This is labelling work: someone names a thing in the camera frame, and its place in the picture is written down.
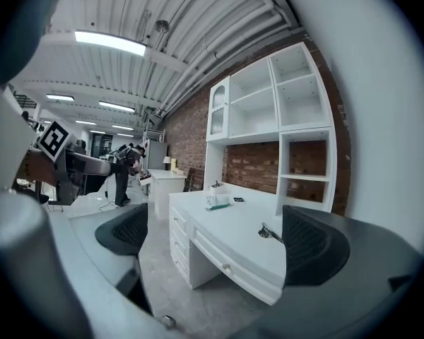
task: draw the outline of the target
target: concrete floor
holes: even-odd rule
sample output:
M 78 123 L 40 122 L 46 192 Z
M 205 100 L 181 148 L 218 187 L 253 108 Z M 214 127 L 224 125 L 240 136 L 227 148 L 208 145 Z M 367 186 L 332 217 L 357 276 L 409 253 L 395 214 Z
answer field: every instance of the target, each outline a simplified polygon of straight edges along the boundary
M 51 196 L 50 187 L 45 187 Z M 114 177 L 94 194 L 78 197 L 72 206 L 64 206 L 66 216 L 79 217 L 113 210 Z M 127 189 L 131 203 L 148 202 L 137 181 Z M 154 205 L 149 203 L 148 236 L 140 251 L 143 283 L 155 317 L 170 315 L 177 327 L 193 338 L 225 338 L 251 323 L 268 307 L 221 274 L 201 287 L 191 290 L 172 262 L 170 255 L 169 222 L 159 220 Z M 59 206 L 48 208 L 59 210 Z

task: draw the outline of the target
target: white desk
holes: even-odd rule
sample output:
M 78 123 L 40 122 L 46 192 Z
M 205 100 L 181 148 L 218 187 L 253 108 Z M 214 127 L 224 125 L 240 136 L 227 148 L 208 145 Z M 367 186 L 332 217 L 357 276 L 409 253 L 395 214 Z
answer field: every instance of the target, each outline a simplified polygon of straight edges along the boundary
M 173 261 L 194 289 L 223 272 L 267 304 L 281 296 L 285 248 L 258 231 L 265 222 L 281 236 L 282 219 L 272 216 L 276 195 L 226 184 L 231 207 L 208 212 L 204 192 L 170 195 Z M 242 197 L 236 203 L 232 197 Z
M 155 204 L 155 216 L 160 219 L 168 219 L 168 195 L 182 192 L 186 177 L 163 169 L 150 169 L 149 173 L 151 173 L 152 179 L 149 201 L 153 201 Z

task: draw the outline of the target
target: black pants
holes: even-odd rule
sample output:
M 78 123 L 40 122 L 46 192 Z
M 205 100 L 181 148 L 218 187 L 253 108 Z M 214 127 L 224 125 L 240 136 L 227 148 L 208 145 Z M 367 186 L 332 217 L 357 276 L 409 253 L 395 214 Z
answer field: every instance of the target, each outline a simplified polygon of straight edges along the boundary
M 129 171 L 127 169 L 121 169 L 121 172 L 116 173 L 115 177 L 116 195 L 114 197 L 114 204 L 120 206 L 127 199 L 126 190 L 127 182 L 129 181 Z

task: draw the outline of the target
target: white shelving unit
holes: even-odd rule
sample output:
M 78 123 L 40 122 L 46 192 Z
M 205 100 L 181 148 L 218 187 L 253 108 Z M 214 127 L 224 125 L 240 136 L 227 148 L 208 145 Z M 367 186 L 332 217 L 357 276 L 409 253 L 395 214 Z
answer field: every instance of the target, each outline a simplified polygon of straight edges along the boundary
M 260 59 L 211 89 L 204 186 L 220 181 L 227 145 L 279 141 L 275 215 L 283 205 L 331 211 L 336 187 L 336 134 L 328 95 L 305 44 Z M 289 172 L 289 147 L 326 141 L 326 174 Z M 289 182 L 324 185 L 322 202 L 288 196 Z

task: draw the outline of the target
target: metal clamp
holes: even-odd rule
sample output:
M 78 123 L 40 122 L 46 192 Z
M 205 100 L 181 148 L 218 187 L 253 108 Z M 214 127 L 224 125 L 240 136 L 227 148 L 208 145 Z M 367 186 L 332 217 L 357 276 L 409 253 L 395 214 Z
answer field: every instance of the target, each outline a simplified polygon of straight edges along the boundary
M 270 230 L 265 222 L 262 223 L 262 228 L 258 231 L 258 234 L 264 239 L 268 237 L 273 237 L 274 239 L 277 239 L 280 243 L 284 244 L 283 239 L 281 239 L 275 232 Z

